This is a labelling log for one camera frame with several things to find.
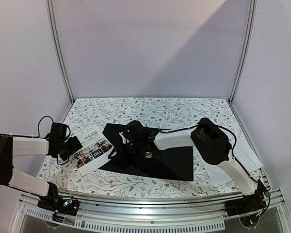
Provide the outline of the black clip folder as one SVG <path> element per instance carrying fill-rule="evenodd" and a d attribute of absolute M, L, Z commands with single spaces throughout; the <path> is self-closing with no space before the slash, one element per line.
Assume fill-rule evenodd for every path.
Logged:
<path fill-rule="evenodd" d="M 122 131 L 125 125 L 106 124 L 103 134 L 114 146 L 116 143 L 116 133 Z M 115 161 L 113 156 L 116 154 L 113 149 L 113 155 L 110 161 L 100 169 L 113 171 L 129 175 L 144 176 L 150 178 L 192 181 L 193 176 L 193 147 L 177 147 L 166 150 L 159 150 L 156 146 L 153 150 L 152 158 L 141 160 Z"/>

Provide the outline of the silver folder clip mechanism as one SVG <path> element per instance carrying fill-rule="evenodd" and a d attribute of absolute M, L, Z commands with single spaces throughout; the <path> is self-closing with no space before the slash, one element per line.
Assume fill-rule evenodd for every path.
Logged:
<path fill-rule="evenodd" d="M 150 158 L 152 158 L 152 155 L 153 155 L 153 152 L 151 152 L 151 151 L 146 151 L 145 152 L 145 158 L 150 159 Z"/>

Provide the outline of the colour printed brochure sheet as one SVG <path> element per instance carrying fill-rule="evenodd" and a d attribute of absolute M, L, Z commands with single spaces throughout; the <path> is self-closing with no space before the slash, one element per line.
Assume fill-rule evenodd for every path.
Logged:
<path fill-rule="evenodd" d="M 72 161 L 82 177 L 110 161 L 114 146 L 95 125 L 76 134 L 82 148 L 72 155 Z"/>

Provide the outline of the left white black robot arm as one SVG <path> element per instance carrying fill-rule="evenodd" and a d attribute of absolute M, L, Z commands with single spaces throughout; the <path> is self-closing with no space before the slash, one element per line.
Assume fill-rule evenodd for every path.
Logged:
<path fill-rule="evenodd" d="M 81 148 L 81 142 L 76 136 L 66 138 L 52 134 L 49 138 L 35 138 L 0 134 L 0 185 L 38 196 L 40 208 L 75 215 L 80 205 L 77 199 L 61 197 L 55 184 L 17 170 L 13 166 L 13 158 L 50 155 L 66 160 Z"/>

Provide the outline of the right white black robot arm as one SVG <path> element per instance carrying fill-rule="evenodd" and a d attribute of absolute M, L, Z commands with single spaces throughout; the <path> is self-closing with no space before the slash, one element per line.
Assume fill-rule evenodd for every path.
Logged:
<path fill-rule="evenodd" d="M 270 193 L 261 180 L 255 179 L 234 154 L 237 138 L 231 144 L 229 129 L 214 124 L 204 117 L 193 126 L 175 130 L 155 129 L 149 132 L 134 120 L 116 133 L 117 141 L 109 158 L 112 160 L 141 160 L 153 150 L 196 147 L 204 162 L 217 166 L 227 174 L 242 193 L 240 199 L 227 201 L 229 216 L 249 214 L 261 217 L 269 208 Z"/>

